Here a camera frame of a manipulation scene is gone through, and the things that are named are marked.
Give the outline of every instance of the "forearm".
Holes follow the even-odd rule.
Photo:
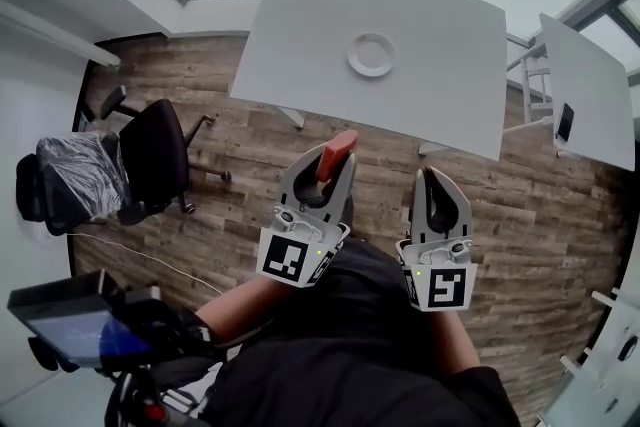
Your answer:
[[[444,375],[480,366],[478,353],[455,311],[428,313],[427,318]]]
[[[196,314],[215,333],[218,342],[225,343],[264,322],[294,290],[279,281],[256,276],[209,301]]]

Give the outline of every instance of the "black shirt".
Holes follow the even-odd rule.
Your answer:
[[[518,426],[488,367],[437,379],[425,313],[400,266],[347,239],[318,283],[221,368],[201,418],[218,426]]]

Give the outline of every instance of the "clear plastic bag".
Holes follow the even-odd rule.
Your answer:
[[[89,217],[105,217],[131,204],[117,134],[84,132],[43,137],[36,155],[48,202],[68,201],[84,209]]]

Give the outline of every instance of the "sleeve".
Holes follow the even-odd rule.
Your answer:
[[[495,369],[470,368],[450,376],[443,384],[473,411],[482,425],[520,427],[518,416]]]

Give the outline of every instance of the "smartphone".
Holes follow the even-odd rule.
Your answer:
[[[568,103],[565,103],[562,105],[562,113],[560,114],[560,123],[558,123],[556,137],[566,143],[571,133],[571,125],[573,125],[573,109]]]

